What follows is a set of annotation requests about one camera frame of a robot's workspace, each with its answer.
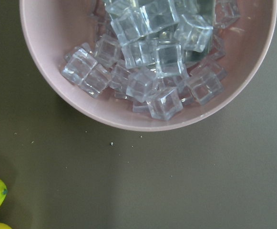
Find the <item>pink bowl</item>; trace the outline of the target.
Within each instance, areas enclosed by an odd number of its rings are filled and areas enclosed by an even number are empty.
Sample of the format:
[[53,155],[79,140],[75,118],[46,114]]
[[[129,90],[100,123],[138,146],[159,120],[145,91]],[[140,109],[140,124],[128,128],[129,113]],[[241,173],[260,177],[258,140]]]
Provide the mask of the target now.
[[60,74],[63,56],[72,47],[93,43],[94,22],[86,0],[22,0],[23,34],[31,56],[47,83],[67,103],[103,124],[132,131],[166,131],[199,122],[230,103],[254,77],[270,47],[277,18],[276,0],[240,0],[241,17],[221,33],[226,55],[219,63],[227,70],[224,90],[207,104],[185,107],[169,121],[130,110],[130,103],[108,89],[94,99]]

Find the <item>clear plastic ice cubes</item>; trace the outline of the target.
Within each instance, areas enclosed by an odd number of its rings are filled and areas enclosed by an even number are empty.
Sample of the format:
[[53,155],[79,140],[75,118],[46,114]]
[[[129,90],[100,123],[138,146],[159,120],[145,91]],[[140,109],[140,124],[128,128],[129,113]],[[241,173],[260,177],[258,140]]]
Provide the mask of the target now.
[[132,103],[135,113],[169,120],[185,106],[204,105],[223,91],[225,56],[221,30],[240,18],[235,0],[215,0],[210,52],[186,68],[180,43],[141,40],[149,33],[140,4],[152,0],[92,0],[88,15],[95,19],[95,47],[83,43],[64,56],[61,75],[91,97],[111,88],[117,99]]

